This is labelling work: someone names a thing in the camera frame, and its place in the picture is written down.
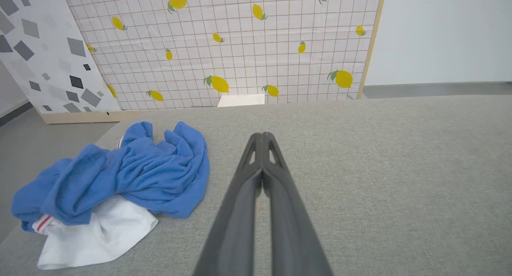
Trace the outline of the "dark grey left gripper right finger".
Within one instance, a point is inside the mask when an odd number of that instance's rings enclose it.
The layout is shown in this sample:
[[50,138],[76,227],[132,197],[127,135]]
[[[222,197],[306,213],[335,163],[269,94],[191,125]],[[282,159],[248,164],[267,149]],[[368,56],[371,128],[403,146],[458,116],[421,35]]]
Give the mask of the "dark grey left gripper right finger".
[[262,187],[270,199],[271,274],[333,275],[276,138],[264,132],[261,145]]

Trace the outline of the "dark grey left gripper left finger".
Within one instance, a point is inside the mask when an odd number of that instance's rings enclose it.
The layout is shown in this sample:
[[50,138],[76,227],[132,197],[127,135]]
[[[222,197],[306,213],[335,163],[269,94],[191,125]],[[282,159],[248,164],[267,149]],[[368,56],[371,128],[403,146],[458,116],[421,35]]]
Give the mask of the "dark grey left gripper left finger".
[[261,193],[262,134],[250,136],[220,205],[193,274],[252,276],[256,199]]

